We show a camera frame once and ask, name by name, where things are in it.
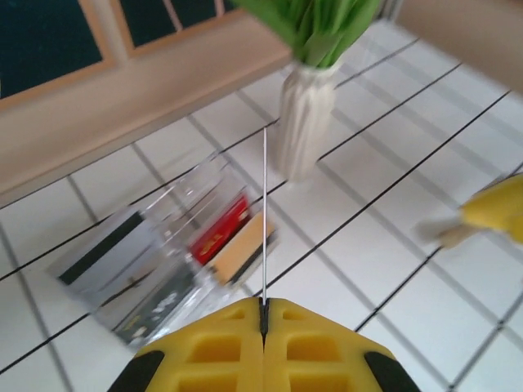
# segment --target clear plastic box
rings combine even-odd
[[[246,184],[215,155],[145,209],[113,214],[48,273],[139,348],[228,303],[262,261],[259,214]],[[223,269],[222,252],[238,255],[238,265]]]

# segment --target yellow object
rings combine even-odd
[[[389,350],[286,300],[248,298],[141,349],[110,392],[419,391]]]
[[[462,206],[463,222],[507,233],[523,243],[523,174],[483,189]]]

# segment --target thin metal rod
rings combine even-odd
[[[267,127],[263,128],[263,264],[262,301],[267,302]]]

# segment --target black grout line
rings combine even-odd
[[[74,180],[74,178],[72,176],[67,176],[66,178],[67,178],[67,181],[69,182],[69,184],[71,185],[71,188],[73,188],[73,191],[78,196],[78,199],[80,200],[80,203],[83,205],[83,208],[85,209],[86,213],[91,218],[92,223],[96,223],[98,221],[98,217],[96,216],[95,212],[92,210],[91,206],[87,202],[87,198],[85,197],[85,195],[82,193],[82,191],[78,187],[78,184],[76,183],[76,181]]]
[[[11,247],[11,244],[9,242],[9,239],[7,238],[6,232],[4,231],[3,226],[1,224],[0,224],[0,243],[3,244],[4,249],[6,250],[6,254],[11,261],[12,267],[16,268],[18,266],[17,257],[15,255],[15,252],[13,251],[13,248]],[[36,300],[34,299],[33,293],[31,292],[31,289],[29,288],[29,284],[27,282],[26,277],[22,273],[16,274],[16,277],[18,278],[18,282],[20,284],[22,292],[24,292],[25,299],[27,300],[27,302],[29,304],[29,308],[31,308],[31,311],[33,312],[34,319],[36,321],[36,324],[38,325],[38,328],[40,329],[40,332],[42,333],[44,339],[48,339],[50,337],[49,330],[47,329],[45,321],[43,320],[42,313],[40,312],[40,309],[38,308],[38,305],[36,303]],[[67,375],[67,371],[65,370],[64,364],[62,363],[62,360],[60,359],[60,356],[58,355],[58,351],[56,350],[56,347],[52,342],[50,342],[50,344],[49,344],[49,354],[51,355],[52,362],[54,363],[56,370],[58,371],[58,375],[59,375],[60,379],[64,383],[64,387],[66,388],[66,390],[72,392],[73,385],[71,384],[71,380],[69,379],[69,376]]]
[[[355,76],[359,76],[359,75],[353,75],[353,77],[347,79],[347,81],[348,81],[348,80],[352,80]],[[230,145],[229,147],[227,147],[227,148],[224,149],[223,151],[227,151],[228,149],[230,149],[230,148],[234,147],[235,145],[241,143],[242,141],[248,139],[250,136],[253,136],[254,134],[257,134],[257,133],[260,132],[262,129],[263,129],[263,128],[261,128],[260,130],[255,131],[253,134],[251,134],[251,135],[249,135],[249,136],[244,137],[242,140],[239,140],[239,141],[237,141],[236,143]],[[284,184],[284,183],[281,183],[281,184],[277,185],[276,188],[279,188],[280,186],[283,186],[283,184]],[[136,200],[135,202],[133,202],[133,203],[137,203],[138,201],[140,201],[140,200],[142,200],[143,198],[145,198],[145,197],[151,195],[153,192],[155,192],[155,191],[157,191],[157,190],[159,190],[159,189],[161,189],[161,188],[162,188],[162,186],[158,187],[157,189],[153,189],[153,190],[150,191],[148,194],[142,196],[141,198],[137,199],[137,200]],[[74,238],[77,238],[79,235],[81,235],[81,234],[87,232],[87,231],[88,231],[89,229],[91,229],[91,228],[88,228],[88,229],[84,230],[83,232],[77,234]],[[73,239],[73,238],[70,238],[69,240],[63,242],[61,245],[67,243],[68,241],[70,241],[70,240],[72,240],[72,239]],[[56,249],[57,249],[58,247],[60,247],[61,245],[54,247],[52,250],[56,250]],[[42,254],[41,256],[39,256],[39,257],[33,259],[32,261],[26,263],[24,266],[27,266],[28,264],[31,264],[32,262],[38,260],[39,258],[41,258],[41,257],[43,257],[43,256],[45,256],[45,255]],[[77,320],[76,322],[70,324],[68,327],[66,327],[64,330],[62,330],[60,333],[63,333],[64,331],[66,331],[67,329],[69,329],[69,327],[72,327],[73,325],[75,325],[77,322],[81,321],[81,320],[84,319],[85,317],[87,317],[87,314],[84,315],[84,316],[83,316],[82,318],[80,318],[79,320]]]
[[[389,149],[386,145],[384,145],[380,140],[375,138],[373,135],[369,133],[365,133],[361,136],[366,140],[373,148],[375,148],[382,156],[388,158],[389,161],[391,161],[393,164],[395,164],[398,168],[404,170],[403,167],[409,167],[410,164],[407,161],[404,161],[400,156],[398,156],[394,151]],[[516,167],[511,175],[516,173],[521,167],[523,167],[523,163],[518,165]],[[499,169],[496,169],[495,173],[487,173],[486,171],[483,171],[485,174],[490,175],[494,177],[493,179],[499,177],[502,175],[502,172]],[[416,171],[412,173],[412,178],[415,182],[420,184],[424,189],[429,191],[432,195],[436,196],[443,204],[445,204],[447,207],[450,207],[451,209],[458,209],[460,207],[460,203],[456,201],[452,196],[446,193],[446,191],[442,190],[439,185],[432,182],[429,178],[427,178],[424,174],[422,174],[420,171]],[[516,250],[513,247],[506,247],[502,246],[502,244],[498,243],[496,240],[494,240],[491,236],[487,237],[487,239],[493,243],[495,243],[503,252],[507,253],[509,256],[514,256],[519,262],[523,263],[523,260],[521,259],[521,254],[518,250]],[[475,296],[473,296],[471,293],[468,293],[469,296],[472,296],[475,301],[478,301]],[[490,311],[486,311],[485,315],[488,318],[493,317],[493,313]]]
[[[382,54],[384,51],[387,51],[387,49],[383,48],[377,42],[375,47],[378,49],[377,51],[374,51],[372,47],[370,48],[370,50],[374,51],[375,54],[379,55]],[[397,69],[406,72],[412,79],[417,80],[418,82],[427,82],[427,79],[431,78],[430,75],[424,73],[421,69],[410,64],[407,60],[402,59],[401,57],[396,57],[393,61],[391,61],[390,64],[395,66]],[[456,100],[456,102],[454,103],[461,110],[467,113],[477,113],[481,110],[481,107],[478,104],[472,102],[466,96],[463,96],[461,93],[453,90],[448,86],[440,85],[437,87],[437,89],[435,89],[435,91],[437,95],[439,95],[441,98],[445,100]],[[503,133],[508,139],[512,140],[514,143],[523,146],[523,137],[521,137],[521,133],[512,125],[504,122],[501,118],[491,113],[485,114],[483,120],[490,123],[490,125],[492,125],[495,129],[501,130],[501,133]]]
[[[440,129],[437,125],[426,120],[423,116],[416,113],[411,108],[405,106],[401,108],[400,113],[408,118],[413,124],[417,125],[435,139],[444,139],[448,134]],[[456,140],[452,148],[458,155],[462,156],[470,164],[482,170],[485,174],[492,176],[495,172],[500,173],[501,170],[489,160],[483,158],[476,151],[469,149],[463,142]]]
[[[354,189],[352,189],[341,177],[339,177],[332,169],[322,162],[318,163],[319,169],[337,186],[343,190],[349,197],[353,198],[356,202],[362,204],[365,203],[364,198],[359,195]],[[409,249],[415,256],[423,254],[423,251],[412,242],[408,237],[406,237],[400,230],[398,230],[395,225],[390,222],[387,218],[382,216],[382,214],[375,209],[374,207],[369,208],[369,214],[372,215],[385,229],[388,230],[398,241],[402,242],[407,249]],[[471,307],[475,308],[480,314],[482,314],[490,322],[496,323],[498,317],[494,312],[492,312],[487,306],[483,305],[483,302],[476,298],[476,296],[470,293],[461,283],[456,281],[450,274],[448,274],[444,269],[439,267],[436,264],[431,263],[428,266],[439,278],[441,278],[451,289],[453,289],[462,299],[464,299]]]
[[[455,389],[463,381],[467,374],[474,368],[474,366],[476,366],[483,354],[486,353],[487,349],[490,347],[495,338],[498,337],[499,333],[505,328],[507,321],[509,321],[514,313],[516,313],[521,304],[523,304],[523,292],[514,301],[514,304],[512,304],[507,313],[498,322],[494,330],[492,330],[492,332],[485,338],[474,355],[469,359],[463,370],[456,376],[452,385],[450,386],[450,389]]]
[[[405,278],[403,280],[403,282],[400,283],[400,285],[398,287],[396,287],[392,292],[391,294],[389,294],[374,310],[373,312],[367,316],[367,318],[365,320],[363,320],[360,325],[358,325],[358,327],[356,327],[355,329],[355,332],[359,332],[363,327],[365,327],[365,325],[367,325],[369,323],[369,321],[371,319],[374,318],[374,316],[376,316],[376,314],[378,314],[378,312],[380,310],[383,309],[383,307],[388,304],[395,296],[398,292],[401,291],[401,289],[403,287],[405,287],[407,285],[408,282],[410,282],[418,273],[419,271],[422,270],[423,267],[425,267],[429,261],[431,261],[432,257],[434,257],[438,252],[440,251],[440,247],[438,247],[437,249],[435,249],[429,256],[426,257],[426,259],[423,261],[423,263],[421,263],[420,265],[418,265],[410,274],[409,276],[407,276],[407,278]]]
[[[83,321],[84,319],[87,318],[89,314],[85,314],[83,315],[82,317],[80,318],[77,318],[76,320],[74,320],[71,324],[69,324],[68,326],[62,328],[61,330],[59,330],[58,332],[52,334],[51,336],[49,336],[45,341],[41,342],[40,344],[36,345],[35,347],[33,347],[31,350],[29,350],[27,353],[25,353],[24,355],[20,356],[18,359],[16,359],[15,361],[9,363],[7,366],[5,366],[3,369],[0,369],[0,376],[7,372],[9,369],[13,368],[15,365],[17,365],[18,363],[22,362],[24,359],[28,358],[31,354],[34,354],[35,352],[37,352],[38,350],[40,350],[42,347],[45,347],[46,345],[49,345],[54,339],[56,339],[58,336],[62,335],[64,332],[67,332],[70,328],[74,327],[76,324],[80,323],[81,321]]]
[[[138,202],[140,202],[141,200],[149,197],[151,194],[155,193],[155,192],[158,192],[159,190],[161,190],[162,188],[164,188],[166,185],[168,185],[169,183],[179,179],[180,177],[183,177],[185,174],[187,174],[188,172],[190,172],[193,168],[190,168],[184,172],[182,172],[181,174],[177,175],[176,177],[172,178],[171,180],[169,180],[167,183],[165,184],[161,184],[160,186],[157,186],[156,188],[152,189],[151,191],[147,192],[146,194],[140,196],[139,198],[137,198],[136,200],[134,200],[133,202],[130,203],[130,205],[134,205]],[[47,256],[49,253],[52,253],[54,252],[55,250],[57,250],[58,248],[60,247],[63,247],[64,245],[66,245],[67,243],[70,243],[71,241],[74,241],[76,238],[80,237],[81,235],[84,235],[85,233],[91,231],[92,229],[94,229],[95,227],[97,227],[98,225],[102,224],[103,222],[105,222],[111,215],[108,215],[104,218],[102,218],[101,220],[97,221],[96,223],[93,223],[92,225],[88,226],[87,228],[79,231],[78,233],[76,233],[75,235],[67,238],[66,240],[62,241],[61,243],[58,243],[56,244],[54,247],[51,247],[50,249],[46,250],[45,252],[43,252],[42,254],[40,254],[39,256],[36,256],[34,257],[33,259],[25,262],[23,265],[17,267],[15,270],[12,270],[11,272],[3,275],[2,277],[0,277],[0,282],[5,279],[5,278],[8,278],[9,276],[15,274],[16,272],[22,270],[23,268],[33,264],[35,261],[38,261],[40,260],[41,258]]]
[[[360,133],[362,133],[363,131],[366,131],[367,129],[369,129],[372,125],[374,125],[375,123],[381,121],[382,119],[384,119],[386,116],[388,116],[389,114],[391,114],[392,112],[394,112],[395,110],[397,110],[399,107],[403,106],[404,104],[406,104],[407,102],[409,102],[410,100],[412,100],[414,97],[418,96],[419,94],[421,94],[422,92],[424,92],[426,89],[428,89],[430,86],[432,86],[434,83],[440,81],[442,78],[444,78],[445,76],[451,74],[453,71],[456,70],[456,68],[459,67],[459,65],[456,65],[454,68],[452,68],[451,70],[447,71],[446,73],[444,73],[443,75],[441,75],[439,78],[437,79],[434,79],[432,82],[428,83],[424,88],[422,88],[421,90],[417,91],[416,93],[412,94],[409,98],[407,98],[406,100],[400,102],[398,105],[396,106],[393,106],[392,108],[390,108],[388,111],[386,111],[384,114],[382,114],[381,116],[379,116],[378,118],[376,118],[375,120],[373,120],[371,123],[367,124],[365,127],[361,128],[358,132],[355,132],[353,135],[351,135],[351,137],[347,138],[346,140],[344,140],[343,142],[339,143],[338,145],[332,147],[329,151],[327,151],[325,154],[321,155],[319,160],[325,158],[326,156],[330,155],[333,151],[335,151],[336,149],[339,149],[341,146],[343,146],[345,143],[347,143],[348,141],[354,139],[356,136],[358,136]],[[338,115],[342,115],[342,117],[339,118],[340,121],[342,121],[343,118],[348,118],[343,112],[339,111],[338,112]]]
[[[373,64],[363,68],[362,70],[360,70],[360,71],[358,71],[358,72],[356,72],[354,74],[352,74],[348,79],[338,83],[336,88],[339,88],[339,87],[349,83],[352,79],[358,78],[359,76],[365,74],[367,71],[370,71],[371,69],[376,68],[381,63],[384,63],[384,62],[388,61],[389,59],[391,59],[392,57],[395,57],[395,56],[399,55],[402,51],[406,51],[411,46],[413,46],[417,41],[419,41],[419,38],[414,39],[412,42],[409,42],[408,44],[406,44],[405,46],[401,47],[400,49],[396,49],[395,51],[393,51],[392,53],[389,53],[388,55],[384,56],[382,59],[376,61],[375,63],[373,63]]]
[[[356,200],[361,200],[363,199],[360,195],[358,195],[343,179],[341,179],[335,172],[333,172],[329,167],[327,167],[326,165],[324,165],[323,163],[319,163],[319,167],[320,167],[320,170],[323,170],[325,172],[326,175],[330,176],[336,183],[337,185],[343,189],[344,191],[348,191],[350,190],[350,192],[347,192],[347,194],[356,199]],[[514,174],[516,173],[521,167],[523,167],[523,163],[521,163],[520,165],[518,165],[511,173]],[[375,210],[373,207],[371,207],[369,209],[369,212],[371,213],[371,215],[374,215],[374,213],[372,213],[372,210]],[[389,222],[388,220],[386,220],[386,218],[382,217],[381,214],[379,214],[379,216],[375,216],[376,219],[378,219],[379,223],[381,223],[382,225],[385,223],[383,222],[382,220],[385,220],[387,222],[387,224],[389,225],[392,225],[393,227],[395,227],[391,222]],[[393,234],[397,239],[399,239],[401,241],[401,239],[403,239],[404,235],[401,234],[401,233],[397,233],[396,231],[397,230],[390,230],[390,228],[386,227],[386,229],[389,230],[389,232],[391,234]],[[421,252],[421,249],[419,249],[414,243],[411,243],[411,244],[408,244],[408,245],[405,245],[409,250],[416,250],[417,252],[416,253],[419,253]],[[420,265],[417,270],[415,270],[413,272],[413,274],[416,274],[424,265],[427,265],[429,260],[432,259],[432,257],[439,251],[440,249],[436,249],[424,262],[422,265]],[[437,270],[440,270],[440,273],[439,275],[441,275],[441,272],[444,273],[445,277],[442,277],[440,276],[440,278],[442,278],[442,280],[444,282],[446,282],[450,288],[454,289],[455,292],[457,292],[457,294],[462,297],[469,305],[471,305],[472,307],[476,308],[476,310],[478,310],[481,314],[483,314],[485,317],[486,316],[489,316],[487,317],[488,319],[490,319],[491,322],[496,322],[496,320],[498,319],[497,316],[491,312],[488,308],[486,308],[486,306],[484,306],[479,300],[477,300],[475,298],[475,296],[473,296],[471,293],[469,293],[466,289],[464,289],[464,287],[461,286],[460,283],[456,282],[455,279],[453,279],[450,275],[448,275],[446,273],[446,271],[444,271],[442,268],[440,268],[439,266],[437,265],[434,265],[433,263],[431,263],[427,268],[431,268],[431,270],[433,270],[433,272],[435,272],[436,274],[437,273]],[[407,283],[408,280],[410,280],[412,277],[409,277],[406,279],[406,281],[404,283],[402,283],[396,290],[395,292],[393,292],[377,309],[374,310],[374,312],[372,312],[363,322],[361,325],[359,325],[357,328],[356,328],[356,332],[358,332],[362,327],[364,327],[364,325],[366,323],[368,323],[371,319],[373,319],[377,314],[378,312],[381,310],[381,308],[387,304],[388,301],[391,300],[391,298],[397,294],[397,292]],[[521,303],[523,303],[523,299],[520,299],[518,298],[518,300],[516,300],[515,304],[512,305],[511,309],[507,312],[508,316],[506,317],[506,319],[509,319],[513,313],[516,312],[517,308],[521,305]],[[520,350],[523,351],[523,345],[520,347],[519,344],[520,344],[520,340],[518,339],[519,337],[514,334],[514,336],[508,336],[507,338],[512,338],[513,340],[513,344],[515,344],[516,346],[518,346],[520,348]],[[487,341],[485,341],[485,347],[489,344],[489,340],[487,339]]]
[[[390,95],[387,91],[383,90],[373,81],[365,81],[365,88],[371,91],[375,96],[385,96],[390,100],[397,100],[394,96]],[[419,115],[408,106],[402,105],[399,109],[399,113],[403,114],[409,121],[412,122],[412,124],[417,125],[421,130],[425,131],[430,137],[434,138],[438,142],[441,142],[448,137],[447,132],[441,130],[438,126],[426,120],[423,116]],[[457,140],[453,143],[453,145],[451,145],[451,149],[463,157],[470,164],[480,169],[485,174],[488,174],[489,176],[496,176],[501,172],[493,163],[484,159],[479,154],[469,149],[466,145]]]
[[[408,47],[414,45],[415,43],[416,43],[416,41],[413,41],[413,42],[407,44],[406,46],[404,46],[404,47],[402,47],[402,48],[400,48],[400,49],[398,49],[398,50],[392,52],[390,55],[388,55],[387,60],[388,60],[389,58],[391,58],[391,57],[393,57],[393,56],[395,56],[395,55],[401,53],[403,50],[405,50],[405,49],[407,49]],[[350,76],[350,77],[347,78],[347,80],[345,80],[344,82],[339,83],[339,84],[336,86],[336,88],[338,88],[338,87],[340,87],[341,85],[345,84],[345,82],[350,82],[352,79],[359,77],[360,75],[364,74],[364,73],[367,72],[368,70],[372,69],[374,66],[381,64],[381,62],[382,62],[382,61],[380,60],[380,61],[378,61],[378,62],[376,62],[376,63],[370,65],[370,66],[367,67],[366,69],[361,70],[359,73],[356,73],[356,74]],[[247,136],[244,136],[243,138],[237,140],[235,143],[229,145],[228,147],[225,147],[224,149],[220,150],[219,152],[223,153],[223,152],[228,151],[229,149],[234,148],[236,145],[239,145],[240,143],[243,143],[244,141],[246,141],[246,140],[249,139],[250,137],[255,136],[255,135],[258,134],[259,132],[263,131],[263,129],[264,129],[265,127],[270,127],[270,126],[274,125],[275,123],[278,122],[278,120],[279,120],[279,119],[277,118],[276,120],[273,120],[273,121],[267,123],[264,127],[261,127],[261,128],[259,128],[259,129],[257,129],[256,131],[250,133],[250,134],[247,135]],[[349,140],[351,140],[352,137],[350,137],[349,139],[345,140],[344,143],[346,143],[346,142],[348,142]],[[105,158],[106,156],[104,156],[104,157],[102,157],[102,158],[99,158],[99,159],[97,159],[97,160],[94,161],[94,162],[97,162],[97,161],[99,161],[99,160]],[[170,184],[171,182],[177,180],[178,178],[180,178],[180,177],[184,176],[185,174],[187,174],[188,172],[190,172],[190,170],[192,170],[192,168],[190,168],[190,169],[184,171],[183,173],[181,173],[181,174],[178,175],[178,176],[175,176],[175,177],[172,178],[171,180],[169,180],[169,181],[167,181],[167,182],[165,182],[165,183],[162,183],[160,186],[158,186],[158,187],[152,189],[152,190],[151,190],[150,192],[148,192],[147,194],[144,194],[143,196],[141,196],[141,197],[139,197],[138,199],[136,199],[135,201],[133,201],[133,202],[131,203],[131,205],[136,204],[136,203],[140,202],[141,200],[143,200],[144,198],[150,196],[150,195],[153,194],[154,192],[157,192],[157,191],[161,190],[161,189],[162,189],[163,187],[165,187],[166,185]],[[54,182],[52,182],[51,184],[46,185],[46,186],[50,186],[50,185],[52,185],[52,184],[55,184],[57,181],[54,181]],[[280,186],[284,185],[284,184],[285,184],[285,181],[284,181],[283,183],[280,183],[279,185],[277,185],[277,186],[276,186],[276,189],[279,188]],[[42,188],[39,188],[39,189],[36,189],[34,192],[31,192],[30,194],[25,195],[23,198],[26,198],[26,197],[28,197],[29,195],[38,192],[40,189],[43,189],[43,188],[45,188],[46,186],[44,186],[44,187],[42,187]],[[7,204],[6,206],[4,206],[4,207],[7,207],[8,205],[11,205],[11,204],[13,204],[13,203],[15,203],[16,201],[19,201],[19,200],[21,200],[21,199],[22,199],[22,198],[19,198],[19,199],[15,200],[15,201],[13,201],[13,202],[11,202],[11,203],[8,203],[8,204]],[[30,260],[30,261],[26,262],[25,264],[23,264],[21,267],[18,267],[18,269],[17,269],[16,271],[11,271],[10,273],[8,273],[8,274],[6,274],[6,275],[0,277],[0,282],[1,282],[3,279],[5,279],[5,278],[11,276],[11,274],[14,274],[14,273],[17,272],[18,270],[21,270],[21,269],[23,269],[24,267],[33,264],[35,261],[41,259],[42,257],[46,256],[47,254],[49,254],[49,253],[51,253],[51,252],[53,252],[53,251],[55,251],[55,250],[58,249],[59,247],[62,247],[63,245],[65,245],[66,243],[69,243],[70,241],[76,239],[76,238],[79,237],[80,235],[85,234],[87,231],[89,231],[89,230],[93,229],[94,227],[98,226],[101,222],[103,222],[103,221],[104,221],[105,219],[107,219],[107,218],[108,218],[108,216],[106,216],[106,217],[103,218],[102,220],[98,221],[98,222],[95,223],[94,225],[91,225],[91,226],[89,226],[88,228],[86,228],[86,229],[80,231],[79,233],[75,234],[74,236],[72,236],[72,237],[66,239],[65,241],[63,241],[63,242],[61,242],[61,243],[55,245],[55,246],[52,247],[51,249],[49,249],[49,250],[45,251],[44,253],[42,253],[40,256],[37,256],[37,257],[33,258],[32,260]]]
[[[220,148],[218,141],[214,139],[214,137],[202,124],[200,124],[192,116],[189,116],[188,120],[200,131],[202,136],[207,139],[209,143],[214,145],[217,149]],[[248,180],[254,189],[260,191],[260,187],[256,181],[232,157],[228,157],[228,159],[230,163],[235,166],[235,169],[244,177],[244,179]],[[270,204],[271,208],[277,211],[278,215],[294,230],[297,236],[300,237],[305,244],[307,244],[309,247],[315,247],[315,242],[294,222],[290,216],[287,215],[287,213],[285,213],[285,211],[277,203],[271,199],[268,200],[268,203]],[[336,266],[334,262],[330,260],[326,254],[317,248],[316,251],[318,257],[324,262],[325,267],[327,267],[333,273],[333,275],[336,276],[345,285],[345,287],[361,301],[363,305],[369,309],[372,309],[372,301]],[[269,288],[273,283],[274,282],[267,284],[267,288]]]
[[[495,105],[499,100],[501,100],[502,97],[500,97],[498,100],[496,100],[491,106]],[[420,167],[424,162],[426,162],[432,155],[437,153],[440,149],[445,147],[454,137],[459,135],[464,129],[466,129],[468,126],[470,126],[473,122],[475,122],[483,113],[478,114],[475,116],[471,121],[469,121],[464,127],[460,128],[457,132],[455,132],[449,139],[447,139],[446,142],[441,144],[439,147],[434,149],[431,153],[429,153],[424,159],[422,159],[420,162],[418,162],[416,165],[414,165],[411,169],[409,169],[403,176],[401,176],[398,180],[394,181],[391,185],[389,185],[386,189],[384,189],[378,196],[373,198],[370,202],[368,202],[364,207],[362,207],[355,215],[350,217],[348,220],[343,222],[340,226],[338,226],[331,234],[329,234],[327,237],[319,241],[308,253],[306,253],[307,256],[309,256],[312,252],[320,248],[324,243],[329,241],[334,235],[336,235],[339,231],[341,231],[345,226],[350,224],[356,217],[361,215],[365,210],[367,210],[370,206],[372,206],[375,202],[377,202],[383,195],[385,195],[389,190],[394,188],[396,185],[398,185],[404,178],[409,176],[412,172],[414,172],[418,167]],[[283,276],[286,275],[287,272],[289,272],[292,268],[294,268],[296,265],[299,264],[299,262],[293,263],[291,267],[287,268],[284,272],[279,274],[276,278],[274,278],[270,283],[267,284],[267,287],[272,286],[274,283],[276,283],[278,280],[280,280]]]

